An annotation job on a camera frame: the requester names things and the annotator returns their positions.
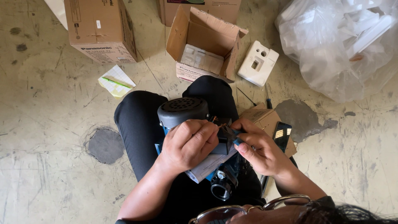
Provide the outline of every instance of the panasonic logo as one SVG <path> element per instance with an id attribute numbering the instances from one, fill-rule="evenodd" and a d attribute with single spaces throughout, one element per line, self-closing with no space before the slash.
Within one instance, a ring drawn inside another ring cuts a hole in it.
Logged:
<path id="1" fill-rule="evenodd" d="M 80 48 L 82 50 L 112 49 L 111 47 Z"/>

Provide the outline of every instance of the cardboard box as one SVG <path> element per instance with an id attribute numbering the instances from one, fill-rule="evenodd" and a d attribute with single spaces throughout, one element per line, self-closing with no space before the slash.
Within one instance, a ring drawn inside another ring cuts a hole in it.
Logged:
<path id="1" fill-rule="evenodd" d="M 245 110 L 239 115 L 240 118 L 246 118 L 253 122 L 257 127 L 263 129 L 269 136 L 273 136 L 276 124 L 281 121 L 276 111 L 273 109 L 266 109 L 265 104 L 259 104 L 252 109 Z M 288 157 L 296 154 L 296 146 L 291 137 L 287 142 L 285 154 Z"/>
<path id="2" fill-rule="evenodd" d="M 194 7 L 191 7 L 190 13 L 189 18 L 182 5 L 178 7 L 166 44 L 166 51 L 176 61 L 177 77 L 193 82 L 202 75 L 211 75 L 223 79 L 227 83 L 233 83 L 230 78 L 234 75 L 241 39 L 248 33 L 248 30 L 224 22 Z M 220 73 L 215 74 L 181 63 L 187 43 L 224 57 Z"/>
<path id="3" fill-rule="evenodd" d="M 100 64 L 137 61 L 123 0 L 65 0 L 70 45 Z"/>
<path id="4" fill-rule="evenodd" d="M 158 0 L 159 17 L 163 24 L 171 26 L 178 6 L 181 4 L 189 15 L 191 6 L 212 14 L 226 22 L 236 24 L 242 0 Z"/>

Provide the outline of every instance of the green pen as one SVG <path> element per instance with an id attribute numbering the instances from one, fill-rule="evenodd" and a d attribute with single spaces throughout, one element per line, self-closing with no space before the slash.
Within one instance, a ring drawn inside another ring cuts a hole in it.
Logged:
<path id="1" fill-rule="evenodd" d="M 105 77 L 101 77 L 101 78 L 105 79 L 105 80 L 108 81 L 108 82 L 118 84 L 119 86 L 124 86 L 124 87 L 127 87 L 127 88 L 131 88 L 131 87 L 125 86 L 125 85 L 123 85 L 123 84 L 121 84 L 121 83 L 112 81 L 112 80 L 110 80 L 110 79 L 108 79 L 108 78 L 105 78 Z"/>

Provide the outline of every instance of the paper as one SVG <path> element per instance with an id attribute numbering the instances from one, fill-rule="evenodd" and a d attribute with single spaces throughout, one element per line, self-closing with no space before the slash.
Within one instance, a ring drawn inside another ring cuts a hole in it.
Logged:
<path id="1" fill-rule="evenodd" d="M 115 65 L 113 68 L 107 71 L 103 76 L 101 76 L 98 79 L 98 82 L 102 87 L 107 89 L 116 99 L 120 99 L 131 89 L 116 83 L 109 82 L 103 79 L 102 77 L 108 78 L 112 81 L 121 83 L 131 88 L 135 87 L 135 83 L 126 75 L 126 73 L 124 73 L 124 71 L 118 65 Z"/>
<path id="2" fill-rule="evenodd" d="M 211 174 L 223 162 L 233 156 L 237 150 L 232 145 L 228 155 L 209 154 L 201 163 L 193 169 L 185 171 L 185 173 L 196 183 L 201 182 L 209 174 Z"/>

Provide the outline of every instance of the black hair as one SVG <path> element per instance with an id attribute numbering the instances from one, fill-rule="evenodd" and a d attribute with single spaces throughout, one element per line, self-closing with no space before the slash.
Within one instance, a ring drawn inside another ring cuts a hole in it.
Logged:
<path id="1" fill-rule="evenodd" d="M 398 218 L 381 217 L 350 204 L 331 207 L 314 202 L 306 207 L 296 224 L 398 224 Z"/>

